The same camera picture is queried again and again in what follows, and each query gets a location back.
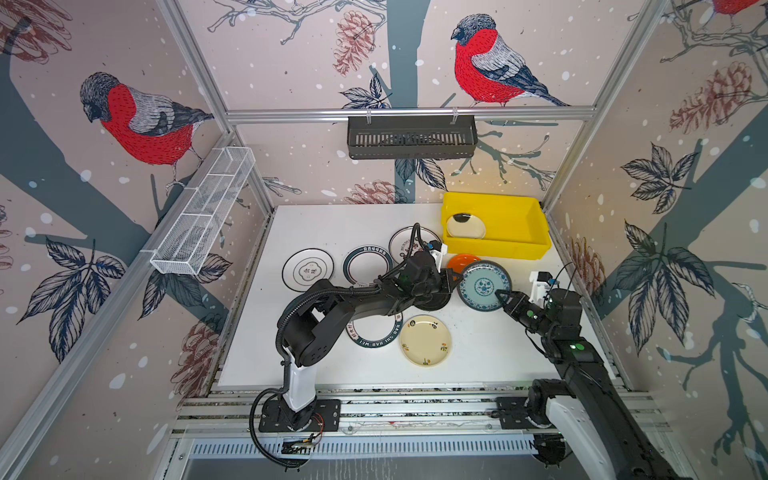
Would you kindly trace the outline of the blue green patterned plate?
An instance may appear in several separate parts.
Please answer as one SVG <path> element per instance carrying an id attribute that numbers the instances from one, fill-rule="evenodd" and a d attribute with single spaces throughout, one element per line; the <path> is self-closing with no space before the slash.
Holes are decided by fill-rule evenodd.
<path id="1" fill-rule="evenodd" d="M 462 276 L 458 286 L 459 297 L 469 308 L 480 312 L 500 309 L 502 303 L 496 291 L 507 291 L 512 287 L 507 271 L 492 261 L 473 262 L 463 270 Z"/>

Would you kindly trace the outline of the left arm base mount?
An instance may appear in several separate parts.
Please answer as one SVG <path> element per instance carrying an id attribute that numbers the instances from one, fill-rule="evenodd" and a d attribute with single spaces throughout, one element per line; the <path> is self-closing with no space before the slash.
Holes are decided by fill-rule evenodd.
<path id="1" fill-rule="evenodd" d="M 339 400 L 315 399 L 302 410 L 293 411 L 282 397 L 270 399 L 262 406 L 258 432 L 337 432 L 340 410 Z"/>

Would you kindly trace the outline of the orange plate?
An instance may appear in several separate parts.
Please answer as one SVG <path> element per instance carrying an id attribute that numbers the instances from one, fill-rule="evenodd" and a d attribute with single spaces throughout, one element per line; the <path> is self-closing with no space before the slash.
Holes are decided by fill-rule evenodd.
<path id="1" fill-rule="evenodd" d="M 447 263 L 446 268 L 455 273 L 462 273 L 469 265 L 480 261 L 481 258 L 471 254 L 458 254 L 453 256 Z"/>

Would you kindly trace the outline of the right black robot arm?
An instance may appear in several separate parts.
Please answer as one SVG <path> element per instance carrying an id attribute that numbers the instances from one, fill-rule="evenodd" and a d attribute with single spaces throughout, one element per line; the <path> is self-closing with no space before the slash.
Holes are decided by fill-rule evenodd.
<path id="1" fill-rule="evenodd" d="M 591 479 L 678 479 L 616 391 L 596 348 L 581 335 L 581 296 L 555 288 L 540 305 L 520 291 L 498 290 L 504 312 L 529 334 L 559 378 L 531 385 L 528 417 L 563 436 Z"/>

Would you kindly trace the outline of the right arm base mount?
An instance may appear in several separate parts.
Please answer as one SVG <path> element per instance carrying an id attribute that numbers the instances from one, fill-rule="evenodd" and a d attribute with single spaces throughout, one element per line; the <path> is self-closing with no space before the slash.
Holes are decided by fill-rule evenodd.
<path id="1" fill-rule="evenodd" d="M 499 420 L 502 430 L 550 429 L 546 401 L 528 397 L 497 397 L 492 416 Z"/>

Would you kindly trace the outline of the cream plate flower dots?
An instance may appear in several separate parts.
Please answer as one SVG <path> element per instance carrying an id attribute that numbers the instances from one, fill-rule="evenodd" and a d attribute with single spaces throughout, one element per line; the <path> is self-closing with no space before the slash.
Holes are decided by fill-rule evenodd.
<path id="1" fill-rule="evenodd" d="M 408 319 L 398 337 L 401 352 L 413 364 L 433 367 L 442 363 L 452 351 L 448 327 L 431 315 Z"/>

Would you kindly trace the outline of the cream plate black spot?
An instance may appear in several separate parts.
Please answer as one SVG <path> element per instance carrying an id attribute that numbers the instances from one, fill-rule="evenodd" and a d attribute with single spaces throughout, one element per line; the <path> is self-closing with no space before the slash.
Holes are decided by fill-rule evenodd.
<path id="1" fill-rule="evenodd" d="M 445 227 L 446 232 L 455 238 L 483 239 L 487 231 L 485 223 L 470 213 L 450 216 Z"/>

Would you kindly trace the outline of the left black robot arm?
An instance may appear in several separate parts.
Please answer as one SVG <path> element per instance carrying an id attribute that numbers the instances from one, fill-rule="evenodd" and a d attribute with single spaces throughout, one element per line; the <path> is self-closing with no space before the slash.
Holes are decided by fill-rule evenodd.
<path id="1" fill-rule="evenodd" d="M 315 282 L 289 303 L 277 322 L 275 347 L 283 365 L 278 396 L 292 412 L 307 408 L 316 400 L 315 365 L 351 321 L 394 316 L 411 307 L 439 310 L 462 280 L 431 253 L 419 251 L 367 287 L 342 288 L 327 279 Z"/>

